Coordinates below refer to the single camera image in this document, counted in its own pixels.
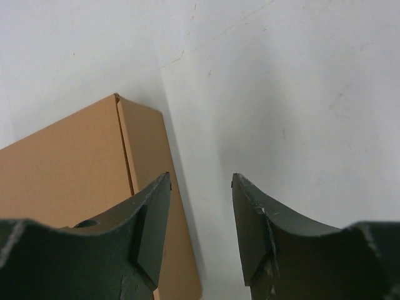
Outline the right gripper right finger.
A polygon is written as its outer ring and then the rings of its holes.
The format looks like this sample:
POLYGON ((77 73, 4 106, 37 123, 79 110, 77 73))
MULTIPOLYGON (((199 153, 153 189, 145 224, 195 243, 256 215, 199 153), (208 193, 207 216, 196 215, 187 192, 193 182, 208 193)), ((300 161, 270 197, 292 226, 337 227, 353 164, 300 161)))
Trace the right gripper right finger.
POLYGON ((253 299, 398 299, 399 223, 345 228, 310 219, 242 174, 232 203, 245 285, 253 299))

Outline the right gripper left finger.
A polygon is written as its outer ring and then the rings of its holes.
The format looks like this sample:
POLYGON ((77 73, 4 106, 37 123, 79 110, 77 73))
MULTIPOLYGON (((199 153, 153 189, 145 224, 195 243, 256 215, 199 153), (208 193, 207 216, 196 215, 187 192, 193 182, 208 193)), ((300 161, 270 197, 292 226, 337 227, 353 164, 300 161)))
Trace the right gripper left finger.
POLYGON ((74 227, 1 220, 2 299, 151 299, 159 285, 169 173, 74 227))

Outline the brown cardboard box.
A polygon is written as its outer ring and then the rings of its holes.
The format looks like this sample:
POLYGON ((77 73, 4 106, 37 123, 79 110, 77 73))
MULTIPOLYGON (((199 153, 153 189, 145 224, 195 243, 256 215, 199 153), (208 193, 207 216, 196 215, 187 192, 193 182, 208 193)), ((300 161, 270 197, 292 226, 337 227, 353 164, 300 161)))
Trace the brown cardboard box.
POLYGON ((163 115, 112 94, 1 150, 1 220, 72 228, 169 173, 159 285, 151 299, 200 299, 202 287, 163 115))

